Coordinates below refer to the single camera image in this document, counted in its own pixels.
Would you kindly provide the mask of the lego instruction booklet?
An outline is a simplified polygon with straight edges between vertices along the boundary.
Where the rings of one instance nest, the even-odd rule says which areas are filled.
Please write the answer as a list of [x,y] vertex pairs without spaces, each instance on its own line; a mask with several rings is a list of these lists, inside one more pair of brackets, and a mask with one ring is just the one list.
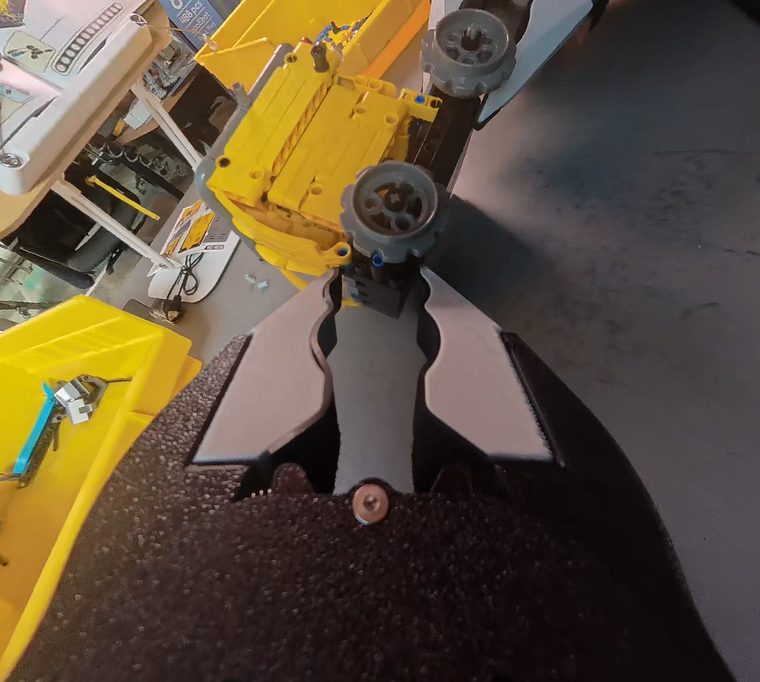
[[1,0],[2,148],[150,0]]

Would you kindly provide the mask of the black office chair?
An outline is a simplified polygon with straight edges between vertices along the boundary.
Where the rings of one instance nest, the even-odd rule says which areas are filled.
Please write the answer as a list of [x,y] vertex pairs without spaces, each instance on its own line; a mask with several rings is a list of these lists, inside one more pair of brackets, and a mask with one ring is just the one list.
[[[93,165],[72,164],[65,179],[132,233],[147,220],[147,215],[135,208],[141,204],[138,195]],[[111,273],[116,260],[128,251],[126,243],[53,192],[2,244],[81,290],[93,285],[100,269]]]

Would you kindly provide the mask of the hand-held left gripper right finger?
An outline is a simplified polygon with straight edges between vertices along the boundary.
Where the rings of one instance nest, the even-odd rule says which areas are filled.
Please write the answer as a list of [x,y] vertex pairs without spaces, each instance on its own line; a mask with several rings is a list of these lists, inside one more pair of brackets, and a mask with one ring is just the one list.
[[420,280],[416,343],[426,362],[413,415],[414,491],[433,491],[451,467],[476,491],[500,494],[504,465],[563,466],[504,329],[431,269]]

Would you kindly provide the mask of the yellow lego vehicle model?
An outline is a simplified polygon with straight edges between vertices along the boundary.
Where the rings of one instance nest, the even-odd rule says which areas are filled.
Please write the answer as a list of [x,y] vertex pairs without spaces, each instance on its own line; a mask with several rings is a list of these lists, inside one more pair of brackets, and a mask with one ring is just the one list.
[[356,252],[340,225],[341,194],[364,168],[404,161],[429,171],[450,197],[470,101],[352,76],[342,62],[307,39],[277,46],[250,88],[233,84],[236,109],[196,166],[195,186],[299,290],[337,269],[345,307],[396,319],[425,256],[392,265]]

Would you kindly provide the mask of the heap of mixed lego parts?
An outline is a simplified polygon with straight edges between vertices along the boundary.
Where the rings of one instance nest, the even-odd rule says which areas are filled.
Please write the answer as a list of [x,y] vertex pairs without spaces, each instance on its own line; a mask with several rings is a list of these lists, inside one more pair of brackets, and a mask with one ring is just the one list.
[[320,31],[313,43],[324,44],[333,47],[339,53],[343,53],[365,22],[366,18],[346,25],[337,25],[335,22],[331,22]]

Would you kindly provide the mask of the grey lego wheel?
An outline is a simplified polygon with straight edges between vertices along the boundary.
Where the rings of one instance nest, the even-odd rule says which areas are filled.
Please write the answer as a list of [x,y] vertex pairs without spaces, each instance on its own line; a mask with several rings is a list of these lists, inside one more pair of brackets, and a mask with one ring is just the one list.
[[432,85],[456,98],[487,95],[510,77],[516,46],[499,15],[458,9],[427,32],[420,63]]
[[353,249],[384,263],[422,259],[445,228],[449,193],[425,168],[384,161],[364,168],[340,197],[340,225]]

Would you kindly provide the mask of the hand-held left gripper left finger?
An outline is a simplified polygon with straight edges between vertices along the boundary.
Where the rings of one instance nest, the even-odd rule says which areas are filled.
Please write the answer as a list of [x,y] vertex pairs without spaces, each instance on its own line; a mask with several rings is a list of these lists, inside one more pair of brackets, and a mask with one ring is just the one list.
[[340,303],[332,269],[252,328],[195,440],[192,466],[242,468],[238,497],[273,487],[285,464],[299,466],[316,493],[334,492],[340,429],[328,355]]

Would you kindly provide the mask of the lego sticker sheet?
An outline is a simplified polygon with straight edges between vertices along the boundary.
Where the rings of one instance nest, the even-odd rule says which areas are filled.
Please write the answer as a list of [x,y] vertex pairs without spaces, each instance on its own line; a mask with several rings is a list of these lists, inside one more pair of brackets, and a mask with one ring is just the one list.
[[203,251],[214,218],[214,212],[200,199],[186,206],[169,232],[160,254],[179,260]]

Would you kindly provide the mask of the cyan strip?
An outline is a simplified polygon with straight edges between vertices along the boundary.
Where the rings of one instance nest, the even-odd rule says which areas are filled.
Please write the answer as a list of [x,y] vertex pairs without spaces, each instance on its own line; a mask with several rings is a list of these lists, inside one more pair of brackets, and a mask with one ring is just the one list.
[[49,383],[43,382],[42,389],[44,393],[43,406],[40,409],[24,446],[21,448],[20,453],[14,462],[11,470],[11,475],[14,477],[20,477],[30,467],[33,451],[41,440],[43,431],[52,420],[55,406],[58,404],[55,400],[53,389]]

